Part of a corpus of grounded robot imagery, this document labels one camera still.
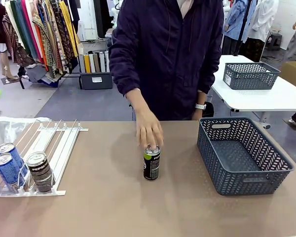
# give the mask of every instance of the basket bottom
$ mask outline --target basket bottom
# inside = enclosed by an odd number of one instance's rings
[[[211,141],[224,168],[231,172],[261,171],[239,141]]]

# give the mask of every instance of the blue can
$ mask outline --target blue can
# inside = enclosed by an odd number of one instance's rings
[[[0,155],[0,176],[8,189],[13,193],[17,193],[20,186],[24,185],[24,178],[22,175],[19,177],[19,172],[19,165],[10,153]]]
[[[26,165],[24,165],[23,159],[20,157],[20,154],[16,150],[16,147],[13,143],[3,143],[0,145],[0,154],[3,153],[10,153],[12,158],[16,161],[19,168],[22,169],[22,174],[25,177],[25,175],[29,172]]]

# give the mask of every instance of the white table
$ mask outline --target white table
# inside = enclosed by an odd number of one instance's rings
[[[225,63],[252,63],[245,56],[223,55],[214,74],[213,91],[235,112],[262,112],[260,122],[267,123],[270,112],[296,111],[296,87],[278,77],[271,90],[233,90],[224,81]]]

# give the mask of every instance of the white watch strap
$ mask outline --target white watch strap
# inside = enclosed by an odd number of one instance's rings
[[[195,107],[196,107],[197,109],[200,109],[200,110],[205,110],[206,105],[196,104]]]

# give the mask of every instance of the can dispenser rack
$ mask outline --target can dispenser rack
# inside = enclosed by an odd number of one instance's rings
[[[24,139],[24,137],[32,129],[33,125],[37,124],[37,122],[39,121],[37,120],[28,128],[16,146]],[[30,138],[24,149],[20,152],[20,156],[23,158],[25,165],[29,155],[33,154],[34,152],[45,152],[47,147],[52,146],[50,152],[46,154],[49,165],[53,171],[53,177],[55,178],[55,184],[52,186],[51,192],[45,194],[38,192],[35,182],[31,183],[32,175],[30,172],[28,172],[24,177],[24,186],[21,186],[16,193],[10,192],[5,183],[1,181],[0,197],[45,197],[65,195],[66,191],[59,191],[58,186],[64,174],[79,132],[88,131],[88,129],[81,127],[80,122],[77,120],[72,126],[67,126],[66,122],[60,120],[59,122],[55,122],[53,127],[50,127],[52,123],[53,122],[50,121],[47,126],[44,127],[43,123],[40,122],[38,129]],[[22,155],[27,147],[29,147],[29,149],[26,151],[25,155]],[[20,168],[19,177],[22,175],[22,168]]]

